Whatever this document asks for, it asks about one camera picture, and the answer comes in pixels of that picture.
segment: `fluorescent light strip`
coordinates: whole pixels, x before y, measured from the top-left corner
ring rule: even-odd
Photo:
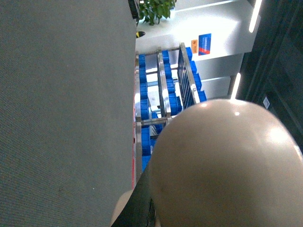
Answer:
[[[241,74],[238,73],[235,84],[233,86],[231,99],[236,99],[236,95],[237,95],[239,84],[240,84],[240,79],[241,79]]]
[[[255,30],[256,22],[257,22],[260,7],[261,7],[261,3],[262,3],[262,0],[257,0],[256,4],[255,4],[254,11],[252,12],[251,21],[250,21],[250,28],[249,28],[251,33],[253,33],[253,31]]]
[[[207,4],[207,5],[202,5],[202,6],[195,6],[195,7],[191,7],[191,8],[187,8],[187,9],[175,10],[175,12],[183,12],[183,11],[188,11],[188,10],[193,10],[193,9],[205,8],[205,7],[209,7],[209,6],[217,6],[217,5],[230,3],[233,1],[236,1],[236,0],[221,1],[221,2],[211,3],[211,4]]]
[[[222,78],[224,78],[224,77],[217,77],[217,78],[211,78],[211,79],[203,79],[203,80],[201,80],[201,81],[202,81],[202,83],[203,83],[203,82],[212,81],[212,80],[217,80],[217,79],[222,79]]]

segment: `dark wall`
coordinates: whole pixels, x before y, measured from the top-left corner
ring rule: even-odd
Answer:
[[[237,98],[263,105],[303,150],[303,2],[264,0],[254,48],[244,55]]]
[[[108,226],[132,185],[135,31],[126,0],[1,1],[0,226]]]

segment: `white label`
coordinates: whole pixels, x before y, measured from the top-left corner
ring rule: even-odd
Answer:
[[[270,103],[269,103],[269,100],[267,97],[265,97],[265,99],[263,100],[263,104],[264,104],[265,108],[268,110]]]

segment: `blue sign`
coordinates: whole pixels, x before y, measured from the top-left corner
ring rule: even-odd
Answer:
[[[199,35],[199,56],[210,54],[212,34]]]

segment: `ceiling light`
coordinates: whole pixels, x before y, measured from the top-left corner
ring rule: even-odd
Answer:
[[[262,0],[256,1],[254,11],[252,12],[251,21],[250,21],[250,29],[249,29],[251,33],[253,33],[255,26],[256,26],[258,14],[259,14],[260,7],[261,7],[261,2],[262,2]]]
[[[240,79],[241,79],[241,74],[238,73],[235,84],[233,86],[231,99],[236,99],[237,91],[238,91],[239,84],[240,84]]]

